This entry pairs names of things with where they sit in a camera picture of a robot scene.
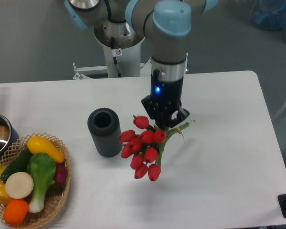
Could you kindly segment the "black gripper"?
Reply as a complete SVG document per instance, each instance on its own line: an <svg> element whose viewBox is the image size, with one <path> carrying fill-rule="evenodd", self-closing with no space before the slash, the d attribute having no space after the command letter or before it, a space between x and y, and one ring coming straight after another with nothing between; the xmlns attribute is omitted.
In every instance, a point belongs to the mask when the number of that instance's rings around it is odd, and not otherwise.
<svg viewBox="0 0 286 229"><path fill-rule="evenodd" d="M190 112L181 107L184 79L160 81L151 76L151 92L141 100L148 116L159 128L173 128L184 121Z"/></svg>

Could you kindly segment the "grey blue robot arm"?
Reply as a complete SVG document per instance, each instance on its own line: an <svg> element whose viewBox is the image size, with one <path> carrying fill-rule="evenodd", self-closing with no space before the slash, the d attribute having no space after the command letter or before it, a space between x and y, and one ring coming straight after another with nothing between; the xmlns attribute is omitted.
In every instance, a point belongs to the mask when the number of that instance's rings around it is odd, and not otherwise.
<svg viewBox="0 0 286 229"><path fill-rule="evenodd" d="M151 90L142 104L162 130L189 116L181 95L191 20L216 4L215 0L131 0L126 6L127 23L152 43Z"/></svg>

